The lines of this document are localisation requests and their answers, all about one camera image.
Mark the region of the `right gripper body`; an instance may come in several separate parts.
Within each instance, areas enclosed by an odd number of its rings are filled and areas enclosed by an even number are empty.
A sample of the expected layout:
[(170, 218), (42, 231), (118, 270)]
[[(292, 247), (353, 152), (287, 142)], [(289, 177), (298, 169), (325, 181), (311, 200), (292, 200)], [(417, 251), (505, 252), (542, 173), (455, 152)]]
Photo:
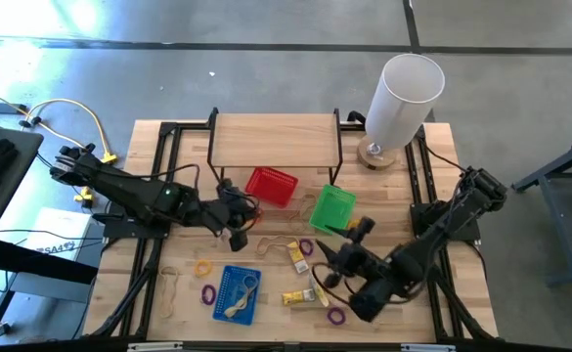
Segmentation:
[(345, 242), (336, 254), (336, 271), (346, 277), (380, 279), (381, 259), (358, 243)]

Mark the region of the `green plastic basket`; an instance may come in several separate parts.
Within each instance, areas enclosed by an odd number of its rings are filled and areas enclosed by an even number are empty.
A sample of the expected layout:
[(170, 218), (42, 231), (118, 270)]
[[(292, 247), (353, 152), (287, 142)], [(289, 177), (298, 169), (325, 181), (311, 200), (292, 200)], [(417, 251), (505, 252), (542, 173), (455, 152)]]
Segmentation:
[(356, 196), (330, 184), (323, 186), (309, 219), (309, 224), (322, 232), (331, 233), (330, 227), (347, 226), (356, 204)]

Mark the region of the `dark grey side table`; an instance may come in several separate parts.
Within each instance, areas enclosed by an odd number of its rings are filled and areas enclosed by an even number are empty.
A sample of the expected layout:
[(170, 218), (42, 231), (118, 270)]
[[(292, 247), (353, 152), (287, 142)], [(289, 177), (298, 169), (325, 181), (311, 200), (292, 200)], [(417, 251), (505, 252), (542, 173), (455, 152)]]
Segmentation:
[[(54, 181), (39, 159), (41, 135), (0, 127), (19, 154), (0, 182), (0, 323), (7, 340), (71, 340), (81, 332), (101, 258), (102, 230), (73, 201), (75, 190)], [(38, 213), (54, 208), (90, 216), (87, 239), (75, 260), (23, 247)]]

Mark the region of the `white cardboard box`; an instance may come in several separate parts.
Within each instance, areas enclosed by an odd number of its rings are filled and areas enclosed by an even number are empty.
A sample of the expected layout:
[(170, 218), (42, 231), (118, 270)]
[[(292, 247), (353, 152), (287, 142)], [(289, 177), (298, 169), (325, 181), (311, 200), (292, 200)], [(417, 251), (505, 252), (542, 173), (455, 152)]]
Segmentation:
[(75, 260), (81, 247), (95, 240), (87, 239), (90, 216), (84, 213), (42, 208), (22, 244), (45, 254)]

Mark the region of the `yellow crayon pack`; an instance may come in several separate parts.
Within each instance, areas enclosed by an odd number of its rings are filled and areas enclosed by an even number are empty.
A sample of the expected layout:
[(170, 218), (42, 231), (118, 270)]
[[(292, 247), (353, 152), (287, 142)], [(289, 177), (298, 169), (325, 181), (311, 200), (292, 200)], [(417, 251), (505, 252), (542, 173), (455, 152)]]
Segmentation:
[(289, 306), (298, 303), (313, 302), (316, 300), (316, 293), (312, 288), (302, 290), (285, 292), (282, 294), (282, 301), (284, 306)]
[(310, 286), (313, 289), (317, 299), (321, 302), (324, 307), (330, 306), (330, 301), (325, 293), (325, 291), (321, 288), (318, 281), (315, 279), (312, 272), (309, 272), (309, 282)]
[(297, 242), (291, 242), (287, 246), (288, 255), (298, 274), (302, 274), (309, 270), (309, 266)]

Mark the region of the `wooden shelf riser black frame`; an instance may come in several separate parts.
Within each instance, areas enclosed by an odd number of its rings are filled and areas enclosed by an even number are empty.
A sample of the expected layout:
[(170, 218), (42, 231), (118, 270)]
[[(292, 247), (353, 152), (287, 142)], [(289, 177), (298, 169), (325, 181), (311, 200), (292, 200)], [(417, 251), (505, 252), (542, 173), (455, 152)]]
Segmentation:
[(340, 113), (232, 113), (214, 108), (207, 164), (226, 168), (325, 168), (333, 185), (343, 163)]

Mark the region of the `red plastic basket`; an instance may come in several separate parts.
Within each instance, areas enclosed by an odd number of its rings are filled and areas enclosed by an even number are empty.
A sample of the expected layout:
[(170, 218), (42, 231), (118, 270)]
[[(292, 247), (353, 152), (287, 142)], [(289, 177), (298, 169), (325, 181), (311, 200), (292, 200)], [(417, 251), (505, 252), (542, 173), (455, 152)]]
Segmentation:
[(298, 185), (292, 175), (270, 167), (257, 167), (253, 170), (245, 191), (279, 208), (289, 205)]

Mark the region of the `white shade table lamp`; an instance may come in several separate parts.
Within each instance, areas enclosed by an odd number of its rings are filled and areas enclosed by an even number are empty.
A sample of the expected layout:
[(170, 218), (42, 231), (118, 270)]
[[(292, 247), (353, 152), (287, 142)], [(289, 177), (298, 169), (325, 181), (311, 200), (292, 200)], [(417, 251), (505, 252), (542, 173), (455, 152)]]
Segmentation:
[(407, 147), (446, 86), (440, 65), (418, 54), (401, 54), (383, 67), (367, 114), (357, 157), (371, 170), (388, 168)]

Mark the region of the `white table edge bracket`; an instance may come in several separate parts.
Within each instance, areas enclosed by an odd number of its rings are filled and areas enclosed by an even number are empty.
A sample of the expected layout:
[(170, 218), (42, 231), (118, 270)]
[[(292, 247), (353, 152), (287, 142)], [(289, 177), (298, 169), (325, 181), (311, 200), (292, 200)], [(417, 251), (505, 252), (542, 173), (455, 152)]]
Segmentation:
[(403, 343), (401, 352), (457, 352), (455, 345)]
[(181, 342), (141, 342), (130, 343), (126, 352), (180, 352), (183, 350)]

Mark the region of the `blue plastic basket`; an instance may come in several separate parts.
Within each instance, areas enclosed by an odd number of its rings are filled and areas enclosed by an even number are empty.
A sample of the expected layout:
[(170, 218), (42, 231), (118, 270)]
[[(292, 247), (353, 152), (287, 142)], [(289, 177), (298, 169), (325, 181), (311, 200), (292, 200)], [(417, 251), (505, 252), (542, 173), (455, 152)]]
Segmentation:
[[(259, 280), (258, 286), (255, 292), (249, 297), (246, 308), (240, 310), (232, 319), (227, 319), (224, 315), (224, 311), (234, 305), (242, 297), (244, 293), (242, 279), (246, 276), (255, 276)], [(261, 287), (261, 278), (262, 274), (259, 270), (232, 265), (225, 266), (220, 287), (217, 291), (212, 318), (216, 321), (251, 326), (254, 320), (255, 307)]]

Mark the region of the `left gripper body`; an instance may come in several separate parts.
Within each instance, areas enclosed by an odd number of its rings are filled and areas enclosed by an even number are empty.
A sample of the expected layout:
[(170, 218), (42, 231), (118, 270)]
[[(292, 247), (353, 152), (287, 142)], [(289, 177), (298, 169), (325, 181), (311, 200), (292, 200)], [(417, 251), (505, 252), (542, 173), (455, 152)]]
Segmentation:
[(205, 203), (205, 227), (212, 232), (246, 230), (246, 200), (240, 197), (208, 200)]

